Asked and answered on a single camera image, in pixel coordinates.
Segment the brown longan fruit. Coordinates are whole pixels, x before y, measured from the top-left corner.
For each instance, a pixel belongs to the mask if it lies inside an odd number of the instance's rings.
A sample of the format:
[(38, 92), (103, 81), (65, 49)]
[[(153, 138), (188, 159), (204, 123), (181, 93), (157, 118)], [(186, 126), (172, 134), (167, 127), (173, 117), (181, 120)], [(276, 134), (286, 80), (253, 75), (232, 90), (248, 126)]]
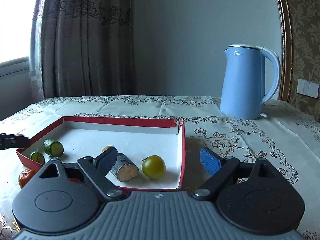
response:
[(106, 146), (103, 148), (102, 153), (113, 148), (114, 148), (113, 146)]

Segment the green cucumber piece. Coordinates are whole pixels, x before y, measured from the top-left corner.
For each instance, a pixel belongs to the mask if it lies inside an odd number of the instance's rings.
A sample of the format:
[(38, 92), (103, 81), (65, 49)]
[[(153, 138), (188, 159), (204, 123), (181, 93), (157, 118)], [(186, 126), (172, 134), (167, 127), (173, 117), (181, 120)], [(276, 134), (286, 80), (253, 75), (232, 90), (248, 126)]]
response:
[(44, 155), (41, 152), (33, 151), (30, 153), (29, 158), (41, 165), (45, 164), (45, 158)]
[(52, 139), (46, 139), (43, 142), (43, 148), (44, 152), (51, 157), (60, 157), (64, 153), (63, 144), (61, 144), (61, 142), (59, 141)]

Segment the dark sugarcane piece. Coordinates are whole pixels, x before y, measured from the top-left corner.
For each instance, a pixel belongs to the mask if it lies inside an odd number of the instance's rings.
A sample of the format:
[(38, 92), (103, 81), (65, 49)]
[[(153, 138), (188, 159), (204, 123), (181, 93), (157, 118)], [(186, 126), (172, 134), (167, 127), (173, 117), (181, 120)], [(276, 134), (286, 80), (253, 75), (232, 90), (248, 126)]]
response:
[(125, 154), (118, 153), (116, 163), (111, 168), (111, 173), (118, 181), (127, 182), (138, 176), (139, 168)]

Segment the green tomato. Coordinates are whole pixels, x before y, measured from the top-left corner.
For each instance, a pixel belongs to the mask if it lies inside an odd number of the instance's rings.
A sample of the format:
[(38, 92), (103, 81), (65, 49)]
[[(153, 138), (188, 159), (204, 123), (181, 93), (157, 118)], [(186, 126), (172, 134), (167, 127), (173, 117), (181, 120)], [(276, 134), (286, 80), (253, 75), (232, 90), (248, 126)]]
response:
[(151, 155), (142, 161), (142, 172), (150, 179), (157, 180), (166, 173), (164, 160), (158, 155)]

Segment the red shallow cardboard box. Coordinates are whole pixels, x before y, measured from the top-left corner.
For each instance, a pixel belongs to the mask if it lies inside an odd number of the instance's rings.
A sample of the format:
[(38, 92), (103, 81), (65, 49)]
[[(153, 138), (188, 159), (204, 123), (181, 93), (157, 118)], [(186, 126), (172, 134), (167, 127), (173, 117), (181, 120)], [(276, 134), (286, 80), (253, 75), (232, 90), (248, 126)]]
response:
[(151, 180), (143, 173), (126, 183), (107, 174), (116, 186), (126, 190), (178, 190), (185, 170), (185, 128), (181, 119), (106, 118), (63, 116), (29, 135), (30, 146), (16, 153), (21, 163), (38, 171), (42, 165), (31, 160), (33, 151), (44, 152), (43, 142), (53, 139), (61, 142), (64, 153), (61, 160), (73, 163), (81, 157), (99, 155), (106, 146), (115, 147), (138, 167), (143, 159), (160, 156), (166, 165), (163, 178)]

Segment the white lace patterned tablecloth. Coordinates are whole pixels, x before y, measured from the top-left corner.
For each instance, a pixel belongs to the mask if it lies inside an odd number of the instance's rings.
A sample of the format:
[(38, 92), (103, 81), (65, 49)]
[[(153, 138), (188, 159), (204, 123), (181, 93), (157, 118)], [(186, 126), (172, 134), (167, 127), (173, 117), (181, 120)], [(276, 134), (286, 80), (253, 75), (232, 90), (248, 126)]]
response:
[(267, 158), (305, 202), (299, 232), (319, 239), (319, 123), (287, 102), (270, 100), (265, 117), (240, 121), (220, 112), (211, 96), (81, 96), (46, 99), (1, 118), (1, 131), (31, 137), (63, 115), (182, 119), (186, 168), (182, 188), (193, 191), (207, 178), (199, 151), (207, 146), (243, 162)]

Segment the light blue electric kettle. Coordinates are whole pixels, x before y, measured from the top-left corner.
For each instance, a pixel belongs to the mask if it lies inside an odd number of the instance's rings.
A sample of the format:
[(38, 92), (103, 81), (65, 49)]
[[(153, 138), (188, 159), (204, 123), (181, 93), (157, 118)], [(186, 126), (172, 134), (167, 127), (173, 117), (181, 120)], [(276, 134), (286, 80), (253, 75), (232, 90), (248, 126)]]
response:
[[(220, 111), (231, 118), (256, 120), (263, 104), (270, 100), (280, 83), (279, 56), (266, 47), (231, 44), (225, 49), (227, 58), (221, 94)], [(265, 60), (273, 66), (273, 82), (265, 91)]]

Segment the brown patterned curtain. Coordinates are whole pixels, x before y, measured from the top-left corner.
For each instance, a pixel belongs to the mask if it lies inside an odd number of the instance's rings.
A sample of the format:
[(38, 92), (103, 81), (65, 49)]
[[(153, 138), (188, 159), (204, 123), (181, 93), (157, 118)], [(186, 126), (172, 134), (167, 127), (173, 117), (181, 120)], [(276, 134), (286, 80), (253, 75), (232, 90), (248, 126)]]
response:
[(135, 91), (132, 0), (36, 0), (29, 77), (33, 99)]

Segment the window frame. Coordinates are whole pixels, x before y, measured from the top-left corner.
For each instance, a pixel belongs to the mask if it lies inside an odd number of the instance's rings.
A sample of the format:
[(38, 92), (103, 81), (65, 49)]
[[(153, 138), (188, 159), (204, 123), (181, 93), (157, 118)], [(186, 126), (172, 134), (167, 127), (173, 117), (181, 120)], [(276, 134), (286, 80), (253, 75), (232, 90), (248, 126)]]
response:
[(0, 63), (0, 77), (5, 77), (14, 74), (25, 73), (29, 71), (28, 57), (13, 59)]

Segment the white wall switch panel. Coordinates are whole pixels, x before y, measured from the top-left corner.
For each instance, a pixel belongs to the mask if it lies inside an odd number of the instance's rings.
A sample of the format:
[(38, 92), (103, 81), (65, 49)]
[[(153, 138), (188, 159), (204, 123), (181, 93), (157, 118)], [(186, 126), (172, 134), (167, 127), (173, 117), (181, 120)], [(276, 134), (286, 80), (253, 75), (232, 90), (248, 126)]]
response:
[(298, 79), (297, 93), (317, 99), (319, 93), (319, 84)]

